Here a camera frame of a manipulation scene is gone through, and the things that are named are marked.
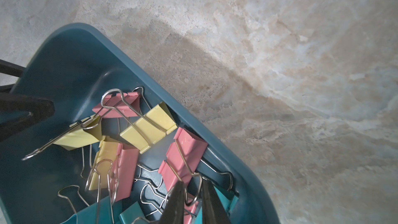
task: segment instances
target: marble surface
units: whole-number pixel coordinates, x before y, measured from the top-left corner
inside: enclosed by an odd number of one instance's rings
[[[91,24],[252,168],[281,223],[395,223],[397,2],[0,0],[0,50],[25,66]]]

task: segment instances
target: binder clip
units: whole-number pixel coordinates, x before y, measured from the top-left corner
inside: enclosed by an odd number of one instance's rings
[[[117,156],[117,151],[119,147],[119,142],[115,139],[112,139],[111,137],[108,136],[103,136],[103,139],[99,143],[99,151],[96,154],[96,157],[94,158],[94,166],[91,168],[90,173],[87,178],[86,182],[86,190],[94,190],[97,189],[98,187],[98,180],[99,176],[97,175],[96,171],[99,171],[103,175],[108,172],[110,169],[111,165],[109,164],[103,164],[102,166],[98,167],[95,169],[98,165],[98,163],[102,160],[110,160],[115,161],[116,156]],[[105,177],[102,177],[102,182],[100,183],[102,188],[106,188],[106,183],[107,179]]]
[[[123,96],[126,102],[132,106],[134,109],[140,109],[140,98],[138,92],[131,92],[131,93],[123,93]],[[138,115],[130,109],[128,105],[126,105],[122,101],[121,93],[117,93],[116,96],[107,95],[105,96],[104,100],[106,101],[107,106],[117,107],[126,117],[137,117]],[[103,118],[122,118],[123,116],[120,115],[114,109],[107,110],[102,107],[101,103],[96,105],[93,108],[93,112],[97,113]]]
[[[141,210],[140,204],[138,202],[135,202],[119,215],[119,220],[121,224],[131,224],[134,223],[134,221],[139,217],[145,218],[144,213]],[[135,223],[142,224],[146,222],[137,220]]]
[[[100,141],[102,139],[101,117],[93,115],[91,118],[92,121],[86,126],[82,124],[75,126],[77,123],[71,124],[69,127],[75,127],[58,139],[54,144],[67,150],[74,150]]]
[[[233,211],[233,209],[236,206],[236,203],[238,202],[238,197],[229,191],[226,191],[225,189],[222,189],[218,186],[213,185],[216,194],[218,196],[218,198],[220,199],[220,202],[224,208],[224,210],[226,211],[227,215],[229,216],[229,214]],[[203,219],[203,211],[202,208],[199,210],[199,213],[195,219],[195,221],[192,224],[202,224],[202,219]]]
[[[120,93],[122,101],[126,103],[124,95],[120,89],[111,89],[105,92],[105,94],[102,96],[101,105],[104,108],[114,109],[122,117],[124,117],[124,119],[127,120],[130,126],[127,127],[127,129],[124,130],[120,136],[127,140],[127,142],[137,147],[141,154],[146,152],[151,145],[156,144],[167,134],[171,133],[177,128],[177,125],[172,119],[171,113],[164,102],[156,105],[145,115],[142,115],[132,106],[126,104],[132,111],[140,116],[136,122],[132,123],[129,118],[126,117],[117,107],[105,106],[103,104],[104,98],[113,92]]]
[[[79,198],[87,205],[86,208],[83,210],[77,212],[75,207],[73,206],[72,202],[67,196],[61,195],[61,191],[69,188],[69,187],[76,187],[78,189],[77,193]],[[77,185],[70,185],[66,186],[58,191],[58,196],[64,199],[67,199],[69,202],[69,205],[71,206],[74,214],[66,221],[62,222],[61,224],[94,224],[96,222],[96,214],[97,214],[97,206],[98,203],[94,203],[92,205],[89,205],[86,200],[80,195],[79,193],[80,187]],[[121,212],[122,212],[122,203],[117,202],[113,206],[113,210],[111,211],[111,206],[110,204],[107,204],[109,202],[109,196],[105,197],[101,201],[99,201],[99,224],[108,224],[111,221],[111,214],[113,212],[113,217],[117,217]]]
[[[174,139],[175,142],[170,145],[166,153],[167,161],[173,165],[184,184],[188,185],[191,181],[192,174],[189,172],[188,167],[185,166],[182,156],[186,159],[191,171],[195,171],[207,148],[207,142],[181,127],[178,128]],[[181,156],[177,143],[182,149]],[[167,166],[165,161],[160,165],[158,172],[162,174],[166,189],[169,191],[178,181],[177,176],[173,173],[172,169]]]
[[[197,189],[197,193],[196,193],[196,195],[193,197],[193,200],[192,200],[192,201],[190,201],[190,202],[188,201],[188,193],[187,193],[187,191],[186,191],[186,193],[185,193],[185,205],[186,205],[186,206],[191,206],[192,204],[194,204],[194,203],[197,202],[197,199],[198,199],[198,197],[199,197],[200,190],[201,190],[201,188],[202,188],[202,181],[203,181],[202,175],[201,175],[199,172],[192,172],[191,168],[188,166],[188,163],[187,163],[187,161],[186,161],[186,159],[185,159],[185,157],[184,157],[184,154],[183,154],[183,152],[182,152],[182,148],[181,148],[181,146],[180,146],[180,143],[179,143],[177,140],[175,140],[174,143],[176,144],[176,147],[177,147],[178,152],[179,152],[179,154],[180,154],[180,156],[181,156],[181,158],[182,158],[182,161],[184,162],[185,166],[187,167],[189,173],[191,174],[191,177],[198,177],[198,178],[199,178],[199,186],[198,186],[198,189]],[[173,166],[168,160],[165,160],[165,162],[166,162],[166,164],[168,165],[168,167],[173,171],[173,173],[176,175],[176,177],[178,178],[178,180],[183,182],[182,178],[180,177],[180,175],[178,174],[178,172],[177,172],[177,170],[174,168],[174,166]]]
[[[69,129],[51,139],[42,147],[27,154],[22,160],[27,160],[46,150],[50,145],[57,144],[67,150],[73,150],[89,144],[96,143],[102,139],[101,117],[94,114],[89,118],[73,123]]]
[[[138,154],[137,148],[128,144],[118,144],[116,159],[113,162],[114,176],[111,179],[112,203],[130,196]]]

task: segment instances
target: pink binder clip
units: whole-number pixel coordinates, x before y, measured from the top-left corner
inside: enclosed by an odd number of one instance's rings
[[[181,127],[178,128],[174,139],[180,144],[187,164],[194,172],[207,148],[207,142]],[[175,142],[170,145],[166,156],[168,163],[172,164],[185,185],[188,185],[192,174],[185,166]],[[165,161],[160,165],[158,172],[162,174],[166,189],[169,191],[178,181],[177,176]]]
[[[140,111],[140,95],[138,92],[124,93],[126,101],[132,105],[134,109]],[[117,93],[116,96],[107,95],[104,98],[105,105],[110,107],[117,107],[126,117],[136,117],[137,114],[131,110],[124,102],[122,102],[122,97],[120,93]],[[122,118],[122,116],[115,111],[114,109],[110,110],[102,107],[101,103],[96,105],[93,108],[93,112],[98,113],[98,115],[103,118]]]
[[[140,150],[128,144],[119,144],[117,147],[114,177],[111,180],[112,204],[130,196],[139,153]]]

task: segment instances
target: wire handle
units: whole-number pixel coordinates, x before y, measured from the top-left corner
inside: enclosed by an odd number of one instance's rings
[[[112,199],[111,199],[111,187],[109,184],[109,174],[112,171],[112,165],[113,165],[113,161],[110,159],[102,159],[101,161],[99,161],[94,167],[93,167],[93,171],[95,171],[98,175],[98,191],[97,191],[97,215],[96,215],[96,224],[98,224],[98,221],[100,219],[100,195],[101,195],[101,173],[97,170],[98,165],[100,165],[103,162],[109,162],[111,163],[111,166],[109,167],[108,170],[108,174],[107,174],[107,182],[108,182],[108,193],[109,193],[109,204],[111,207],[111,217],[112,217],[112,224],[115,224],[115,220],[113,218],[113,208],[112,208]]]
[[[60,138],[62,138],[63,136],[65,136],[65,135],[66,135],[68,132],[70,132],[73,128],[77,127],[77,126],[80,125],[80,124],[85,124],[85,123],[87,123],[87,122],[89,122],[89,121],[92,122],[92,121],[93,121],[93,118],[94,118],[94,117],[88,118],[88,119],[86,119],[86,120],[83,121],[83,122],[82,122],[82,121],[76,122],[76,124],[74,124],[74,125],[73,125],[72,127],[70,127],[68,130],[64,131],[63,133],[61,133],[61,134],[58,135],[57,137],[51,139],[48,143],[46,143],[46,144],[43,145],[42,147],[37,148],[37,149],[35,149],[34,151],[32,151],[31,153],[27,154],[24,158],[22,158],[22,161],[28,160],[29,158],[34,157],[34,156],[36,156],[37,154],[39,154],[39,153],[45,151],[50,145],[52,145],[53,143],[57,142]]]
[[[154,189],[159,189],[159,188],[162,186],[162,183],[163,183],[163,176],[162,176],[162,178],[160,179],[160,183],[159,183],[158,186],[156,186],[156,185],[153,183],[152,180],[147,179],[147,178],[142,178],[142,177],[141,177],[142,170],[145,170],[145,171],[147,171],[147,172],[152,173],[152,172],[157,172],[159,169],[149,169],[148,167],[144,166],[143,164],[139,164],[139,163],[137,164],[137,166],[138,166],[138,168],[140,168],[140,173],[138,174],[138,177],[137,177],[137,178],[134,178],[134,182],[136,182],[136,181],[147,182],[147,183],[149,183],[149,184],[151,185],[151,187],[154,188]]]
[[[78,186],[78,185],[69,185],[69,186],[66,186],[66,187],[63,187],[62,189],[60,189],[60,190],[58,191],[58,193],[57,193],[57,196],[58,196],[58,197],[61,197],[61,198],[64,198],[64,199],[67,199],[69,205],[72,207],[73,212],[74,212],[75,214],[77,214],[76,209],[74,208],[74,206],[73,206],[72,202],[70,201],[69,197],[67,197],[67,196],[65,196],[65,195],[61,195],[61,191],[62,191],[62,190],[67,189],[67,188],[70,188],[70,187],[76,187],[76,188],[77,188],[77,195],[80,197],[80,199],[82,199],[82,201],[87,205],[87,207],[90,206],[90,205],[87,203],[87,201],[86,201],[86,200],[82,197],[82,195],[80,194],[80,192],[79,192],[80,186]]]
[[[122,100],[116,102],[116,104],[114,105],[114,107],[117,107],[118,105],[120,105],[120,103],[122,103]],[[100,109],[98,112],[95,113],[94,117],[96,117],[96,116],[102,111],[102,109],[104,109],[104,107],[101,107],[101,109]],[[101,117],[99,118],[97,124],[92,125],[92,126],[90,126],[90,127],[82,127],[82,129],[83,129],[83,130],[89,130],[89,129],[92,129],[92,128],[94,128],[94,127],[97,127],[97,126],[102,122],[102,119],[103,119],[109,112],[111,112],[111,111],[112,111],[112,109],[109,109],[109,110],[106,111],[104,114],[102,114]]]
[[[90,147],[89,147],[89,149],[90,149],[90,153],[89,153],[89,162],[90,162],[90,164],[89,164],[89,166],[90,166],[90,168],[92,168],[93,167],[93,162],[92,162],[92,151],[93,151],[93,145],[92,144],[90,144]],[[83,176],[83,171],[84,171],[84,147],[82,147],[82,171],[80,172],[80,177],[81,178],[83,178],[84,180],[87,180],[87,178],[86,177],[84,177]]]
[[[204,163],[207,167],[209,167],[212,171],[216,172],[219,175],[228,175],[229,176],[229,187],[227,191],[230,191],[234,187],[234,177],[231,172],[221,172],[219,171],[216,167],[214,167],[209,161],[207,161],[205,158],[201,158],[200,161]]]
[[[147,219],[145,219],[144,217],[137,217],[136,219],[134,219],[134,221],[131,223],[131,224],[135,224],[137,221],[139,221],[139,220],[143,220],[143,221],[145,221],[146,223],[155,223],[155,222],[157,222],[156,220],[155,221],[148,221]]]
[[[164,197],[161,197],[158,193],[155,192],[155,190],[151,187],[151,185],[150,185],[149,183],[145,184],[145,185],[142,187],[142,190],[141,190],[141,193],[140,193],[140,201],[141,201],[142,204],[150,204],[150,205],[152,205],[152,206],[156,209],[154,212],[152,212],[152,213],[150,213],[150,214],[147,214],[145,217],[150,216],[151,214],[153,214],[153,213],[155,213],[155,212],[159,212],[159,213],[163,214],[163,211],[160,209],[160,206],[156,206],[156,205],[157,205],[157,202],[156,202],[156,201],[154,201],[154,200],[148,200],[148,199],[146,199],[147,201],[144,201],[144,200],[142,199],[143,192],[144,192],[144,190],[145,190],[145,188],[146,188],[147,186],[149,186],[149,188],[152,190],[152,192],[153,192],[153,194],[154,194],[155,196],[157,196],[157,197],[159,197],[159,198],[161,198],[161,199],[164,199]]]
[[[138,94],[144,99],[145,103],[147,104],[149,109],[152,109],[152,107],[150,106],[149,102],[147,101],[147,99],[144,96],[144,87],[139,86],[134,88],[133,92],[136,92],[138,89],[141,89],[141,92],[138,92]]]

